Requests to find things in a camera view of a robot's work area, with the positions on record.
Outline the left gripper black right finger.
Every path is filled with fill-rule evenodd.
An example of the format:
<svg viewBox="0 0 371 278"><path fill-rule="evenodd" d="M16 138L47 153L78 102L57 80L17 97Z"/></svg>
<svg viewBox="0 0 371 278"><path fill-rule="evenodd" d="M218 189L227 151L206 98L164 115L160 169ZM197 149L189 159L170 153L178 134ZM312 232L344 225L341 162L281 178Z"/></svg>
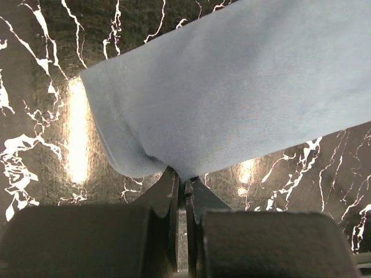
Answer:
<svg viewBox="0 0 371 278"><path fill-rule="evenodd" d="M236 211L199 178L185 184L189 277L360 277L321 213Z"/></svg>

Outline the blue-grey t-shirt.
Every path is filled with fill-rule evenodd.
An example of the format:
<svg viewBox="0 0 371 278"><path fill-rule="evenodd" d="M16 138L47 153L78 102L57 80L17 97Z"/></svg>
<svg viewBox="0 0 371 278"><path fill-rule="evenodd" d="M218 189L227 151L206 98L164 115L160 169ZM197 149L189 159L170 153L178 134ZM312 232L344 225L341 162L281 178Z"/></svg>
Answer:
<svg viewBox="0 0 371 278"><path fill-rule="evenodd" d="M181 180L370 121L369 1L237 1L81 73L111 166Z"/></svg>

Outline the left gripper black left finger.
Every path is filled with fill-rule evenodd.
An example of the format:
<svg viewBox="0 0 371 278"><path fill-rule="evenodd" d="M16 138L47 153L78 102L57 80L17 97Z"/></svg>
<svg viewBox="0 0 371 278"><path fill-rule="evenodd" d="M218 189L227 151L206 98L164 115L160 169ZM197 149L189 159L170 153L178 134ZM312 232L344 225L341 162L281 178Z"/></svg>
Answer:
<svg viewBox="0 0 371 278"><path fill-rule="evenodd" d="M2 277L172 277L179 176L167 168L132 203L34 206L1 240Z"/></svg>

